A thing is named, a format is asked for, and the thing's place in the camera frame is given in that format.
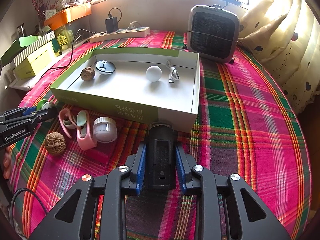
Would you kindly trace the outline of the person's left hand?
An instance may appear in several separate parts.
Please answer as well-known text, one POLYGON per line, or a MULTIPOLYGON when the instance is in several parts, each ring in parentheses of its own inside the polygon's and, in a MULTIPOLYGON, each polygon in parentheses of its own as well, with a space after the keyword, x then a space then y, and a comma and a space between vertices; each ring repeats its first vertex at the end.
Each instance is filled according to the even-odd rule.
POLYGON ((9 179, 12 171, 11 152, 9 147, 7 147, 4 152, 3 167, 3 177, 4 179, 9 179))

